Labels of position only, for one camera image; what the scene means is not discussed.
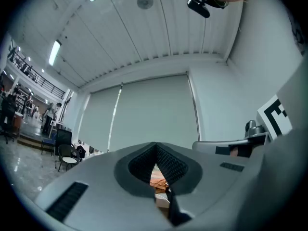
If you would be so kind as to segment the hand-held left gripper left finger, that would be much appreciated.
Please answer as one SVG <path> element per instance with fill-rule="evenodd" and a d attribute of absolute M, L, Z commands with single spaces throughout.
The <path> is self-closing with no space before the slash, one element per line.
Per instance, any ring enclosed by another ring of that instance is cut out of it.
<path fill-rule="evenodd" d="M 35 204 L 48 212 L 72 185 L 85 189 L 62 221 L 77 231 L 167 231 L 172 224 L 156 207 L 154 193 L 149 198 L 125 191 L 114 176 L 122 157 L 147 146 L 139 144 L 90 157 L 68 170 L 47 187 Z"/>

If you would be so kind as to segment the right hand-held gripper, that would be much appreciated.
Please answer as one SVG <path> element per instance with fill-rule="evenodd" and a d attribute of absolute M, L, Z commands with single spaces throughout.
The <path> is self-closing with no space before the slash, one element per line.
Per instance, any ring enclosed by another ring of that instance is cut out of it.
<path fill-rule="evenodd" d="M 257 120 L 265 129 L 265 133 L 259 136 L 236 141 L 196 141 L 192 149 L 208 154 L 230 155 L 232 149 L 238 148 L 238 156 L 250 157 L 256 147 L 272 142 L 292 130 L 289 116 L 277 95 L 257 110 Z"/>

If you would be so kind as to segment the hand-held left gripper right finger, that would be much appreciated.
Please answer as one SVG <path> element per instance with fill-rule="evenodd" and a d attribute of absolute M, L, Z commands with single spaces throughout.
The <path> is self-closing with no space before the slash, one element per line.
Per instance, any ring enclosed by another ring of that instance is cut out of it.
<path fill-rule="evenodd" d="M 241 228 L 243 209 L 260 171 L 264 148 L 250 158 L 208 154 L 155 144 L 156 164 L 171 189 L 170 220 L 155 214 L 157 228 Z"/>

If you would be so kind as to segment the orange-brown cloth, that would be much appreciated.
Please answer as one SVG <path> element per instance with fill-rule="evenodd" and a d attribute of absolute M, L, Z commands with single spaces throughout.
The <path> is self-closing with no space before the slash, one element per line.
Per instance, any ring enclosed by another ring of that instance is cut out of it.
<path fill-rule="evenodd" d="M 169 184 L 163 175 L 151 175 L 150 185 L 155 189 L 155 193 L 165 193 Z"/>

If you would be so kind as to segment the black rattan chair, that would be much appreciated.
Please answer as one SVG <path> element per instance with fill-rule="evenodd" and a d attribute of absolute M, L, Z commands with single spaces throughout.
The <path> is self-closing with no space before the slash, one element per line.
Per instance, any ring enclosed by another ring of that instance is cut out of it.
<path fill-rule="evenodd" d="M 59 159 L 60 159 L 60 166 L 59 166 L 58 171 L 60 171 L 61 165 L 65 165 L 65 170 L 67 171 L 68 169 L 73 168 L 74 166 L 79 164 L 80 161 L 81 161 L 81 159 L 79 157 L 79 153 L 76 150 L 76 148 L 73 147 L 73 146 L 70 146 L 70 145 L 60 145 L 58 147 L 58 156 L 59 156 Z M 65 163 L 62 160 L 63 157 L 74 158 L 74 159 L 77 160 L 77 163 L 75 163 L 75 164 L 67 164 L 67 163 Z"/>

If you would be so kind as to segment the grey roller blind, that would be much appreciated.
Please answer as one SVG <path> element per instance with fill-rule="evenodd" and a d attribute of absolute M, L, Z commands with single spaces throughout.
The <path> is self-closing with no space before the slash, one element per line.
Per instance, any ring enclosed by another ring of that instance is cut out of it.
<path fill-rule="evenodd" d="M 191 149 L 198 140 L 195 108 L 187 75 L 127 84 L 116 108 L 110 151 L 166 142 Z"/>
<path fill-rule="evenodd" d="M 80 124 L 78 139 L 101 152 L 107 152 L 111 122 L 121 86 L 90 95 Z"/>

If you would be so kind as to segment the black mesh chair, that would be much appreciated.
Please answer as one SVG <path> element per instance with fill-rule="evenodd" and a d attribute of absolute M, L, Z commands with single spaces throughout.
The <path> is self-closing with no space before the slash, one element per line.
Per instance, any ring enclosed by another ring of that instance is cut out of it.
<path fill-rule="evenodd" d="M 60 145 L 72 145 L 72 132 L 64 129 L 58 129 L 55 137 L 55 155 L 58 155 Z"/>

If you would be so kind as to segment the blue chair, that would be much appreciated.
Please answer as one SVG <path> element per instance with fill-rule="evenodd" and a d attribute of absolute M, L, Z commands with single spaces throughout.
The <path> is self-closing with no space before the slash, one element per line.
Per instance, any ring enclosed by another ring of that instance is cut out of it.
<path fill-rule="evenodd" d="M 44 138 L 41 142 L 41 154 L 43 153 L 43 150 L 48 149 L 49 152 L 51 152 L 51 155 L 54 154 L 55 151 L 55 141 L 56 141 L 56 132 L 53 132 L 51 134 L 51 138 Z"/>

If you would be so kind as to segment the wooden platform step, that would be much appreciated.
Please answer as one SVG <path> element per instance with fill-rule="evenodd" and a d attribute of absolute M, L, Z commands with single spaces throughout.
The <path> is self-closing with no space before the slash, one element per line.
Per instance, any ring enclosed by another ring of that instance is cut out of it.
<path fill-rule="evenodd" d="M 41 151 L 42 139 L 49 138 L 48 136 L 41 133 L 41 129 L 34 127 L 24 127 L 20 129 L 20 134 L 17 139 L 17 143 L 32 149 L 38 149 Z"/>

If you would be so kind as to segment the brown wooden cabinet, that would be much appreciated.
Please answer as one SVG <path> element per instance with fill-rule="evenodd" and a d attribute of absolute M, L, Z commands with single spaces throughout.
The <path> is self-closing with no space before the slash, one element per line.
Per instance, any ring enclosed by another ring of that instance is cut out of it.
<path fill-rule="evenodd" d="M 13 117 L 13 135 L 18 138 L 20 134 L 20 128 L 23 123 L 23 115 L 15 112 Z"/>

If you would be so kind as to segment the black mezzanine railing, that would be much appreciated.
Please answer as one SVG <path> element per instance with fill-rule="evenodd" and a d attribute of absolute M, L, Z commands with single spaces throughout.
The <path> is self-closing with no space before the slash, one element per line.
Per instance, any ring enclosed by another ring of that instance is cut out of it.
<path fill-rule="evenodd" d="M 31 58 L 23 55 L 21 52 L 21 47 L 16 45 L 13 39 L 10 40 L 7 58 L 20 72 L 22 72 L 35 84 L 38 84 L 47 93 L 50 93 L 61 100 L 63 99 L 65 91 L 58 88 L 58 86 L 54 85 L 39 72 L 37 72 L 34 67 L 28 63 Z"/>

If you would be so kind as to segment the round ceiling vent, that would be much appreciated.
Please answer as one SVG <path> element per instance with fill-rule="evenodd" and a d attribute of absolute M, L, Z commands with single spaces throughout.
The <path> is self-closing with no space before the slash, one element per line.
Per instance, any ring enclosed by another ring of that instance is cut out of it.
<path fill-rule="evenodd" d="M 137 6 L 140 9 L 148 10 L 153 6 L 153 0 L 137 0 Z"/>

